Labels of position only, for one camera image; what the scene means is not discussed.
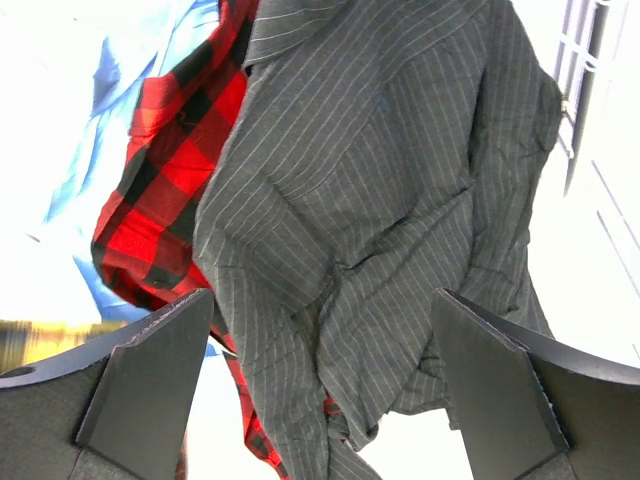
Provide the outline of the light blue shirt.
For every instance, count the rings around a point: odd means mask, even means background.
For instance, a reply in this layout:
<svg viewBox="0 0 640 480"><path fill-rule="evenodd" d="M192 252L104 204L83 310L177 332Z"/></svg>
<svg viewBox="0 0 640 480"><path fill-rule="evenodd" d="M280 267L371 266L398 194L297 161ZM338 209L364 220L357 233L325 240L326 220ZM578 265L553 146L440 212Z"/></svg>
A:
<svg viewBox="0 0 640 480"><path fill-rule="evenodd" d="M71 244L73 259L104 322L131 323L150 310L116 295L91 253L99 215L122 178L142 84L167 74L219 24L222 1L134 1L103 29L93 58L92 107L45 222Z"/></svg>

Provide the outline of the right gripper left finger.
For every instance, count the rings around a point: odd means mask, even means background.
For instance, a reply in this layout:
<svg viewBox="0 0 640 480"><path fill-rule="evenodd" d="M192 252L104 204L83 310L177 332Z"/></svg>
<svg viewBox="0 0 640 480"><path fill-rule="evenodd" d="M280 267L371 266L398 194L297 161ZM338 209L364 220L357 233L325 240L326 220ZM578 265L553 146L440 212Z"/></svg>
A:
<svg viewBox="0 0 640 480"><path fill-rule="evenodd" d="M2 374L2 478L174 478L213 310L197 290Z"/></svg>

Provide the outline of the yellow plaid shirt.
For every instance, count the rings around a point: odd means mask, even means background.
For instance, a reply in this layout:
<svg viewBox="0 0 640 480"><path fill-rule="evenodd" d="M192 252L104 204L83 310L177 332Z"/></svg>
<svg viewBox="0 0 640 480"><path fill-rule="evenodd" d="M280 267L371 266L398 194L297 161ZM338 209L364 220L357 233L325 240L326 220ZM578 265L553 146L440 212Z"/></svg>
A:
<svg viewBox="0 0 640 480"><path fill-rule="evenodd" d="M1 372L37 362L116 331L125 322L1 321Z"/></svg>

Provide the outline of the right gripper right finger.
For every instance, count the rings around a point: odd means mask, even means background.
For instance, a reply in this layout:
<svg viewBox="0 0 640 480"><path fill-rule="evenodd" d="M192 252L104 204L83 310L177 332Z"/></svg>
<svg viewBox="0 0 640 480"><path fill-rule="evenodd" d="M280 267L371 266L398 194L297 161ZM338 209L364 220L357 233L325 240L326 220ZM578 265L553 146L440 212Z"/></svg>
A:
<svg viewBox="0 0 640 480"><path fill-rule="evenodd" d="M639 371L440 290L432 321L476 479L639 476Z"/></svg>

